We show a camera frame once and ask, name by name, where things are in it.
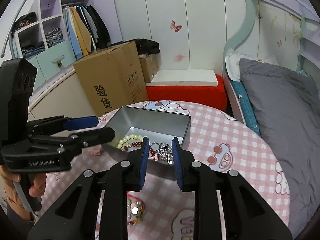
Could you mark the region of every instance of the person's hand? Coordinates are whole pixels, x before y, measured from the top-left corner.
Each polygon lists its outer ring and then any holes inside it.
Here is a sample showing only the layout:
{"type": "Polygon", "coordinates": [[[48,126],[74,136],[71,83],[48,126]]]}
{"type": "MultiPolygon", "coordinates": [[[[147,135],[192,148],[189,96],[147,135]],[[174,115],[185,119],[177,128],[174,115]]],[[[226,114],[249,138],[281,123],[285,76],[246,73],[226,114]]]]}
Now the person's hand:
{"type": "MultiPolygon", "coordinates": [[[[15,189],[13,182],[20,182],[20,175],[11,173],[8,171],[7,167],[3,165],[0,166],[0,175],[4,180],[4,183],[13,190],[15,189]]],[[[39,173],[35,176],[33,180],[33,186],[29,189],[29,194],[31,197],[43,196],[46,179],[46,173],[39,173]]]]}
{"type": "MultiPolygon", "coordinates": [[[[0,166],[0,176],[4,181],[4,190],[8,197],[8,204],[10,207],[25,220],[31,220],[31,215],[23,208],[23,203],[20,200],[13,184],[14,181],[20,182],[20,175],[11,173],[5,166],[0,166]]],[[[40,173],[35,176],[33,186],[29,189],[31,197],[38,197],[44,194],[46,179],[46,173],[40,173]]]]}

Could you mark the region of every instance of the white pillow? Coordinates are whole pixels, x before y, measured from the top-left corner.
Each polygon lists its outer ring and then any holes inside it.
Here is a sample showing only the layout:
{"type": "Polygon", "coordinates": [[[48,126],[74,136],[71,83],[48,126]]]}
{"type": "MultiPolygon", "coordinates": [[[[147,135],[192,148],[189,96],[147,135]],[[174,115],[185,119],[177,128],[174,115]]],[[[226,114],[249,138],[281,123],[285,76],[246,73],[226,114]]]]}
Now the white pillow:
{"type": "Polygon", "coordinates": [[[226,54],[226,69],[229,78],[233,81],[240,81],[240,64],[241,58],[247,58],[250,60],[256,60],[258,62],[266,62],[272,65],[279,65],[275,55],[270,58],[255,58],[247,54],[235,52],[233,49],[229,49],[226,54]]]}

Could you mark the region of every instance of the bed railing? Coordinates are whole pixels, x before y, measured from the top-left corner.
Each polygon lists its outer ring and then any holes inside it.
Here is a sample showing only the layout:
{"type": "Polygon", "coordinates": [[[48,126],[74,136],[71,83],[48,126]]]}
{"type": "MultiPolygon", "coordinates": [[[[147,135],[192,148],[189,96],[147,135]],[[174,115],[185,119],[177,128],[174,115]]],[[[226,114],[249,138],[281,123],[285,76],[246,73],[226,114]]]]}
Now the bed railing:
{"type": "Polygon", "coordinates": [[[18,18],[18,15],[19,15],[20,11],[22,10],[23,6],[25,5],[26,1],[27,0],[23,0],[23,2],[20,5],[16,15],[13,18],[13,21],[12,21],[12,23],[10,25],[10,29],[8,31],[8,34],[7,34],[7,36],[6,36],[5,40],[4,40],[4,45],[3,45],[3,48],[2,48],[1,58],[4,57],[4,53],[5,53],[5,49],[7,47],[8,41],[9,41],[9,47],[10,47],[11,56],[12,56],[12,58],[16,58],[16,56],[14,54],[14,50],[13,50],[13,42],[12,42],[11,30],[12,30],[12,27],[13,27],[14,23],[16,22],[16,20],[18,18]]]}

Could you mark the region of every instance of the drawer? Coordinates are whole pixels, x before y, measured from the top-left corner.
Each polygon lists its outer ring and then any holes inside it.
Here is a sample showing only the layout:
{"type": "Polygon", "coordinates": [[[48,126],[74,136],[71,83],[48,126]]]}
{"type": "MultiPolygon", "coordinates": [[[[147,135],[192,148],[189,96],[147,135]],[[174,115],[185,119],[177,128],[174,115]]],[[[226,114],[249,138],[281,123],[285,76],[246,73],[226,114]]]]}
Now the drawer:
{"type": "Polygon", "coordinates": [[[36,57],[45,80],[49,80],[62,68],[72,65],[76,61],[69,40],[46,49],[36,57]],[[58,61],[61,61],[61,67],[57,65],[58,61]]]}
{"type": "Polygon", "coordinates": [[[37,68],[37,76],[36,76],[36,80],[35,80],[35,84],[33,86],[33,90],[37,89],[38,87],[40,87],[44,82],[44,76],[42,74],[42,71],[40,69],[38,60],[36,57],[32,57],[31,59],[28,59],[28,61],[37,68]]]}

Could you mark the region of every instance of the clothes rack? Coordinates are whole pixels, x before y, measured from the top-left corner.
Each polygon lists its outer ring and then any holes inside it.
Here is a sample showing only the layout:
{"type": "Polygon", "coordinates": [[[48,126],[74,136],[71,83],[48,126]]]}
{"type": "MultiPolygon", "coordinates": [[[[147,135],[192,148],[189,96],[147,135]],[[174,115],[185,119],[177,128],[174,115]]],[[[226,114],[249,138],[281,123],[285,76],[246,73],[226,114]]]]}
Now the clothes rack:
{"type": "Polygon", "coordinates": [[[79,5],[84,5],[84,2],[72,2],[72,3],[65,3],[65,4],[62,4],[62,8],[64,9],[65,6],[79,6],[79,5]]]}

